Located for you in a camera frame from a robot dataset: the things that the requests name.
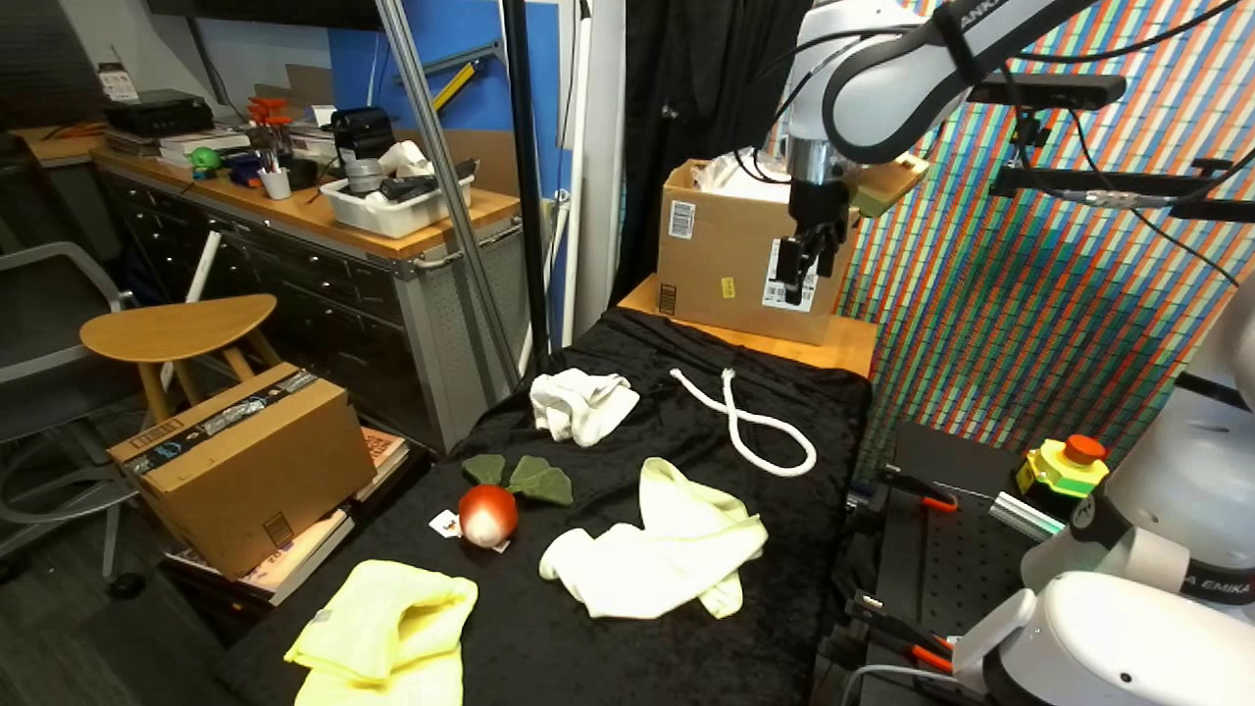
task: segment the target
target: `wooden stool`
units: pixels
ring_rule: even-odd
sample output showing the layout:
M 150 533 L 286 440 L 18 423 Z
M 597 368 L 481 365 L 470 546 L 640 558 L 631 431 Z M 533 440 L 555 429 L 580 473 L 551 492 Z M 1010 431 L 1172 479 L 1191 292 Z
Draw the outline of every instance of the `wooden stool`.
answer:
M 161 389 L 161 365 L 174 365 L 181 394 L 189 406 L 200 399 L 185 360 L 221 352 L 236 382 L 256 377 L 240 342 L 251 342 L 265 365 L 278 365 L 278 352 L 264 338 L 264 323 L 274 314 L 274 296 L 244 296 L 244 300 L 208 300 L 181 308 L 141 308 L 91 320 L 80 329 L 80 342 L 104 356 L 137 365 L 150 406 L 150 423 L 170 416 L 170 399 Z

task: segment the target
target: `red apple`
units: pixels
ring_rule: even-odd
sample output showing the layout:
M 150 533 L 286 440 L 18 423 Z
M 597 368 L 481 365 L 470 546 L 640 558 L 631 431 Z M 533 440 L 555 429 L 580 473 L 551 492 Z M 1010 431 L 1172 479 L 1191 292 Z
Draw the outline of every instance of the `red apple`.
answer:
M 507 487 L 481 483 L 460 500 L 460 524 L 470 546 L 498 555 L 519 525 L 519 503 Z

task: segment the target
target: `blue wall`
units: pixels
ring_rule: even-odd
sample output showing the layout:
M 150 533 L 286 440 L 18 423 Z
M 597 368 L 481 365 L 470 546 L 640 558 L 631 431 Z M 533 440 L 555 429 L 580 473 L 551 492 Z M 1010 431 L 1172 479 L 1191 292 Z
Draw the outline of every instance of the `blue wall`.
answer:
M 493 0 L 409 0 L 409 25 L 423 63 L 463 57 L 498 41 L 498 3 Z M 555 144 L 555 3 L 525 10 L 525 45 L 533 63 L 533 144 L 540 193 L 570 189 L 570 154 Z M 417 125 L 402 82 L 392 63 L 384 33 L 331 33 L 331 69 L 337 86 L 337 105 L 363 105 L 370 86 L 372 101 L 392 114 L 401 125 Z M 511 122 L 511 86 L 507 69 L 481 63 L 481 74 L 443 110 L 446 129 L 514 129 Z

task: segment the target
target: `yellow cloth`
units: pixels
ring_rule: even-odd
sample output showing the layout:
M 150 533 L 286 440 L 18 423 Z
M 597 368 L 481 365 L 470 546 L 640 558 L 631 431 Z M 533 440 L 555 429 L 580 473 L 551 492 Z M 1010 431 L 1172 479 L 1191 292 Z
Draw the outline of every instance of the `yellow cloth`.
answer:
M 308 669 L 297 706 L 460 706 L 473 599 L 463 578 L 361 560 L 286 652 Z

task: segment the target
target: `striped backdrop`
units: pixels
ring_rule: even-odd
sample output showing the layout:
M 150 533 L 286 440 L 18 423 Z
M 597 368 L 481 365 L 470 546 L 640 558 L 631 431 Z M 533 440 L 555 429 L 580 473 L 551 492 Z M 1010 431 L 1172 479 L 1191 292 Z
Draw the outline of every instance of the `striped backdrop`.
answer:
M 1212 3 L 1097 0 L 1030 50 L 1127 46 Z M 1189 172 L 1191 157 L 1244 157 L 1255 144 L 1250 18 L 1240 3 L 1154 50 L 1065 69 L 1129 79 L 1119 105 L 1082 114 L 1097 165 Z M 1042 120 L 1052 142 L 1039 165 L 1085 171 L 1069 120 Z M 925 185 L 859 236 L 844 314 L 883 329 L 863 473 L 894 452 L 902 423 L 1010 456 L 1046 435 L 1091 431 L 1119 458 L 1233 296 L 1129 214 L 1042 193 L 989 198 L 997 171 L 1010 165 L 1008 139 L 1008 105 L 961 105 L 920 144 L 932 161 Z M 1217 198 L 1255 199 L 1255 171 Z M 1250 223 L 1149 220 L 1233 274 L 1255 254 Z

